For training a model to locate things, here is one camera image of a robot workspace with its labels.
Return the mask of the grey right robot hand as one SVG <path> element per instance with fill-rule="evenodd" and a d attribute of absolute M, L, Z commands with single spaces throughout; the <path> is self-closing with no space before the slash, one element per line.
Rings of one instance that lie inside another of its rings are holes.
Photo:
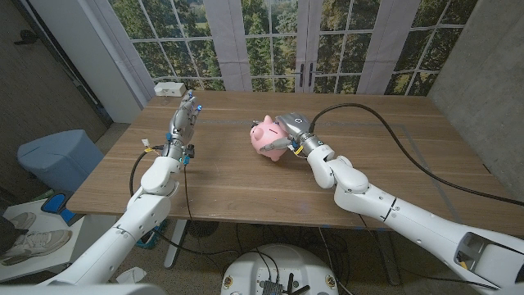
<path fill-rule="evenodd" d="M 315 148 L 323 145 L 323 141 L 309 130 L 311 124 L 308 119 L 299 113 L 277 116 L 276 124 L 285 132 L 285 136 L 271 139 L 269 143 L 258 148 L 260 152 L 289 148 L 295 154 L 303 152 L 308 156 Z"/>

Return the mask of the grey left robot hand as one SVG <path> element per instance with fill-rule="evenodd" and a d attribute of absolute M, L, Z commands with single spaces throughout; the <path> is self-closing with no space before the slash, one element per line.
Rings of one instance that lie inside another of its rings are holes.
<path fill-rule="evenodd" d="M 193 90 L 188 90 L 169 122 L 166 143 L 161 153 L 163 157 L 173 158 L 184 165 L 194 157 L 194 146 L 190 141 L 201 109 L 202 105 L 197 102 Z"/>

